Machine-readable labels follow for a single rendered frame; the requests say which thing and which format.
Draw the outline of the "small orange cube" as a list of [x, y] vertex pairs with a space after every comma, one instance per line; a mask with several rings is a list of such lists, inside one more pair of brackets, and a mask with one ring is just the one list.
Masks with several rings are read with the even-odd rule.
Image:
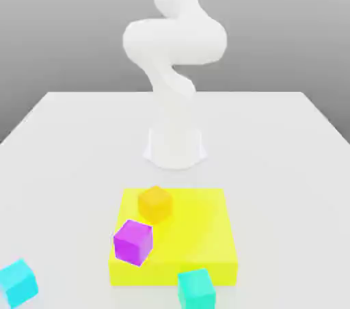
[[158, 186], [142, 191], [137, 197], [139, 214], [152, 225], [167, 219], [173, 211], [173, 198], [169, 191]]

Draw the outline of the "small purple cube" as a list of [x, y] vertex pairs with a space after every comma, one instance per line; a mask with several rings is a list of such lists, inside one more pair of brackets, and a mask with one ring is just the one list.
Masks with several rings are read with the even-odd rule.
[[128, 219], [113, 236], [115, 257], [140, 267], [153, 249], [153, 228]]

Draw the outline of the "small turquoise cube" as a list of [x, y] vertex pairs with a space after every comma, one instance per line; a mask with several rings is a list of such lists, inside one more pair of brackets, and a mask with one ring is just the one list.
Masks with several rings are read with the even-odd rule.
[[206, 269], [177, 275], [181, 309], [215, 309], [216, 291]]

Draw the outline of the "small cyan cube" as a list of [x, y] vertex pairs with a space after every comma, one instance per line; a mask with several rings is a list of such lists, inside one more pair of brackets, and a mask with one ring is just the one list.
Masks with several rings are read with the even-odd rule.
[[17, 308], [38, 294], [35, 274], [23, 259], [0, 269], [0, 293], [10, 309]]

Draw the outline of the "large yellow box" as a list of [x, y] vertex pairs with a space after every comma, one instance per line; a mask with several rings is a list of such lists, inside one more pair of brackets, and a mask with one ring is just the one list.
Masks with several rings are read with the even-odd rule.
[[223, 189], [169, 188], [172, 214], [153, 227], [153, 249], [141, 266], [110, 252], [113, 286], [175, 286], [178, 274], [206, 269], [215, 286], [237, 283], [238, 259]]

